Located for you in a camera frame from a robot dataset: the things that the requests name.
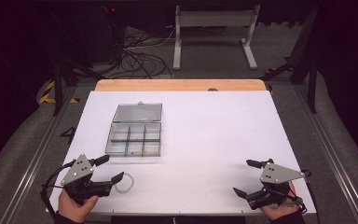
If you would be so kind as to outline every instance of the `black cable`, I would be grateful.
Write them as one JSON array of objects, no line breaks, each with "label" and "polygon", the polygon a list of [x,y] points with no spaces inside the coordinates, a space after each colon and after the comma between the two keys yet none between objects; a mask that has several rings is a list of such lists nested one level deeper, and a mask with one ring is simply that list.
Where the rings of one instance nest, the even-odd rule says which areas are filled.
[{"label": "black cable", "polygon": [[315,195],[313,193],[312,187],[310,186],[310,182],[308,180],[308,177],[310,177],[312,175],[312,173],[309,170],[302,170],[301,172],[306,175],[306,184],[307,184],[308,191],[310,192],[310,197],[312,198],[313,205],[315,206],[316,219],[318,220],[318,223],[321,223],[321,218],[319,216],[318,205],[316,204],[316,201],[315,201]]},{"label": "black cable", "polygon": [[48,198],[48,189],[52,188],[50,185],[51,180],[58,175],[63,169],[72,167],[72,165],[75,163],[75,161],[71,161],[60,167],[58,170],[56,170],[49,178],[48,181],[46,181],[45,184],[42,185],[42,190],[40,191],[40,198],[42,199],[43,203],[45,204],[46,208],[48,209],[48,212],[50,213],[51,217],[53,218],[54,222],[56,221],[56,214],[51,206],[50,199]]}]

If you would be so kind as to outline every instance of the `clear plastic box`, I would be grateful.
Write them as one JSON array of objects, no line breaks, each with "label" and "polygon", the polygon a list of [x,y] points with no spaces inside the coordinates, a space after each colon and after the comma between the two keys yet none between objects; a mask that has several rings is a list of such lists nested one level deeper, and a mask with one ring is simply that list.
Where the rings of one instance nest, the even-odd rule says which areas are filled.
[{"label": "clear plastic box", "polygon": [[105,153],[113,157],[159,157],[162,104],[119,105]]}]

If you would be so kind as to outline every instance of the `black curtain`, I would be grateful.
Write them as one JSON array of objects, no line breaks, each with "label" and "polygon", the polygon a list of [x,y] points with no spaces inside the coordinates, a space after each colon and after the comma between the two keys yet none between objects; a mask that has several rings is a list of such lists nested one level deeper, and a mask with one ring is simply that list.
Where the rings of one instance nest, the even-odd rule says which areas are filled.
[{"label": "black curtain", "polygon": [[358,146],[358,1],[336,1],[318,15],[324,32],[318,69],[338,115]]},{"label": "black curtain", "polygon": [[51,59],[34,32],[30,8],[0,3],[0,152],[38,108],[36,95],[51,71]]}]

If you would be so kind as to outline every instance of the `chair leg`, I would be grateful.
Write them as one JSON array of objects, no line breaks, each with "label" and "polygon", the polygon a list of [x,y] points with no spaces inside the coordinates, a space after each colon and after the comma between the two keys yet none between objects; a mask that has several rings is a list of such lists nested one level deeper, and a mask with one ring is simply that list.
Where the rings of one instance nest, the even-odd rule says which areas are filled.
[{"label": "chair leg", "polygon": [[252,53],[250,44],[251,44],[252,36],[253,36],[254,30],[255,30],[255,23],[257,22],[259,9],[260,9],[260,6],[255,6],[254,13],[252,15],[252,18],[251,18],[250,24],[249,24],[248,35],[246,38],[241,40],[243,50],[245,51],[246,59],[248,60],[249,67],[252,70],[257,69],[257,64],[255,62],[255,57]]},{"label": "chair leg", "polygon": [[182,40],[180,38],[180,7],[176,6],[175,12],[175,29],[176,29],[176,37],[175,37],[175,50],[173,54],[173,70],[180,69],[180,60],[182,54]]}]

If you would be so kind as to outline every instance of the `white cable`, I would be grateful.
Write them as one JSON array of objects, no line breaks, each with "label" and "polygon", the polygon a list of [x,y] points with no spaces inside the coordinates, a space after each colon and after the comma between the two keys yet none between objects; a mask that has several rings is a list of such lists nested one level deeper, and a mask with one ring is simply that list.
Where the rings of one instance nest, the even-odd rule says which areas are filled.
[{"label": "white cable", "polygon": [[135,184],[135,180],[134,180],[134,178],[132,177],[132,175],[130,175],[129,173],[124,173],[124,175],[126,175],[127,177],[130,178],[130,180],[131,180],[131,185],[130,185],[127,189],[119,189],[119,188],[117,187],[117,184],[115,184],[115,189],[116,189],[116,191],[119,192],[119,193],[122,193],[122,194],[129,192],[129,191],[132,189],[133,185]]},{"label": "white cable", "polygon": [[[176,27],[174,27],[170,33],[170,35],[167,37],[167,38],[161,38],[161,39],[165,39],[165,41],[161,44],[158,44],[158,45],[150,45],[150,46],[140,46],[140,47],[132,47],[132,48],[127,48],[127,49],[143,49],[143,48],[151,48],[151,47],[158,47],[158,46],[161,46],[161,45],[164,45],[165,43],[167,43],[168,40],[174,40],[173,38],[171,38],[172,34],[173,34],[173,31],[175,31]],[[154,40],[160,40],[160,39],[151,39],[151,40],[146,40],[142,43],[145,43],[145,42],[150,42],[150,41],[154,41]]]}]

